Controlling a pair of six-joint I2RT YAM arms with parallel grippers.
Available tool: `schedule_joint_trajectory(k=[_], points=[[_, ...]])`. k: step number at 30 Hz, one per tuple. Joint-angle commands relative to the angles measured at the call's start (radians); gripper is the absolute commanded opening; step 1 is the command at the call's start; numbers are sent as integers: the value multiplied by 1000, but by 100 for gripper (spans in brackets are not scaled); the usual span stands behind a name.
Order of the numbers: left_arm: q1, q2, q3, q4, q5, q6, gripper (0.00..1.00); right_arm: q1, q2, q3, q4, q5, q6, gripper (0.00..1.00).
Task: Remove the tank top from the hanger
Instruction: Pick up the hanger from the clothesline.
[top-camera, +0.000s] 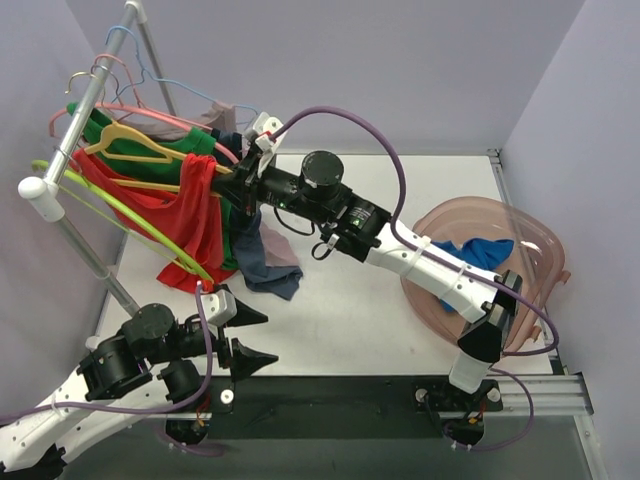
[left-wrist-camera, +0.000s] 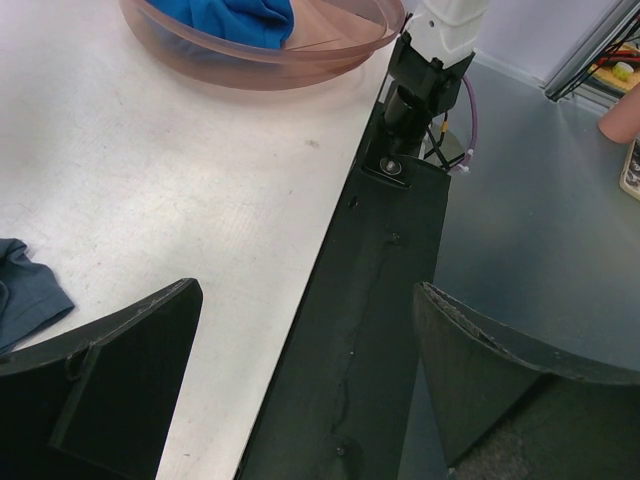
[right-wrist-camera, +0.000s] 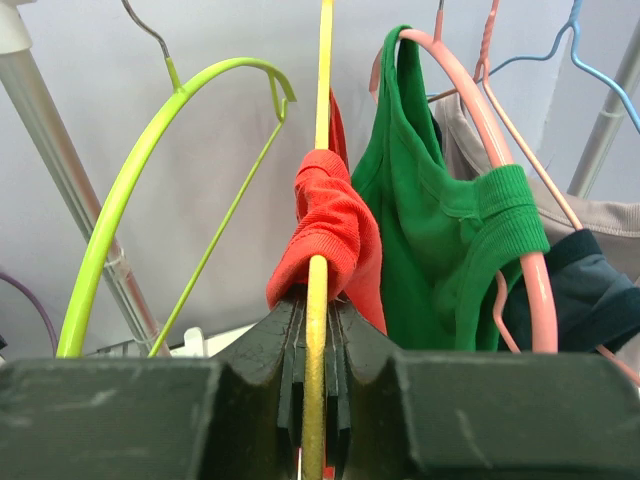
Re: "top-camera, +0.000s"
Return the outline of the red tank top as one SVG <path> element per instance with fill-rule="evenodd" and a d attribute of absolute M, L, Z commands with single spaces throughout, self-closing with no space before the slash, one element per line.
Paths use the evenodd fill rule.
<path fill-rule="evenodd" d="M 180 162 L 179 191 L 176 193 L 119 185 L 117 182 L 124 180 L 125 176 L 83 150 L 76 151 L 73 158 L 89 182 L 121 201 L 186 251 L 213 277 L 215 283 L 222 283 L 235 273 L 233 267 L 224 267 L 227 251 L 220 199 L 210 190 L 217 164 L 214 157 L 188 154 Z M 112 210 L 128 229 L 151 239 L 130 220 Z M 157 280 L 168 287 L 192 293 L 201 279 L 169 262 Z"/>

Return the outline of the lime green hanger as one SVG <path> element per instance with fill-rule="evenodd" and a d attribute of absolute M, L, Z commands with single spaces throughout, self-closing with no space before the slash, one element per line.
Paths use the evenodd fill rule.
<path fill-rule="evenodd" d="M 196 275 L 199 279 L 208 282 L 209 284 L 215 284 L 215 280 L 213 277 L 194 259 L 192 258 L 186 251 L 181 249 L 178 245 L 176 245 L 173 241 L 171 241 L 168 237 L 166 237 L 162 232 L 156 229 L 151 223 L 149 223 L 142 216 L 135 213 L 128 206 L 123 204 L 121 201 L 113 197 L 108 192 L 89 182 L 83 175 L 74 171 L 73 169 L 66 169 L 63 173 L 64 177 L 77 185 L 85 188 L 87 191 L 94 194 L 96 197 L 100 198 L 104 203 L 106 203 L 109 207 L 114 209 L 116 212 L 123 215 L 125 218 L 130 220 L 133 224 L 135 224 L 139 229 L 143 230 L 146 234 L 148 234 L 151 239 L 143 240 L 142 234 L 136 233 L 137 239 L 143 243 L 145 246 L 150 248 L 156 253 L 159 253 L 164 258 L 168 259 L 171 263 L 179 266 L 181 269 L 186 271 L 187 273 Z M 168 254 L 162 253 L 158 248 L 152 247 L 151 242 L 162 245 L 165 249 L 169 250 L 173 257 L 170 257 Z"/>

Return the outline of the blue tank top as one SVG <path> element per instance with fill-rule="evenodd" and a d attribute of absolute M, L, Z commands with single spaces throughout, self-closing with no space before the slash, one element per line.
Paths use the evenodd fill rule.
<path fill-rule="evenodd" d="M 495 270 L 509 259 L 514 249 L 511 239 L 487 240 L 471 238 L 460 248 L 451 241 L 434 242 L 434 245 L 466 263 L 484 270 Z"/>

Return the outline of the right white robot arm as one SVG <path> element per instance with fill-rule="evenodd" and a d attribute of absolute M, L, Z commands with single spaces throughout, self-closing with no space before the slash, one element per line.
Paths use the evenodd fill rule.
<path fill-rule="evenodd" d="M 522 277 L 481 269 L 447 253 L 355 194 L 343 184 L 343 174 L 341 159 L 328 151 L 307 154 L 294 175 L 266 165 L 251 150 L 230 172 L 216 175 L 211 189 L 246 216 L 266 204 L 304 218 L 319 229 L 328 251 L 391 271 L 452 307 L 466 324 L 443 394 L 454 407 L 468 406 L 503 356 Z"/>

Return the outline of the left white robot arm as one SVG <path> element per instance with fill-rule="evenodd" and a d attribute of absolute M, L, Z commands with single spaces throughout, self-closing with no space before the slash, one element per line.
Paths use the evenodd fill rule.
<path fill-rule="evenodd" d="M 195 303 L 184 321 L 159 303 L 140 308 L 38 406 L 3 416 L 2 478 L 56 479 L 74 454 L 144 418 L 202 413 L 215 366 L 237 383 L 277 362 L 225 335 L 266 315 L 227 290 L 198 292 Z"/>

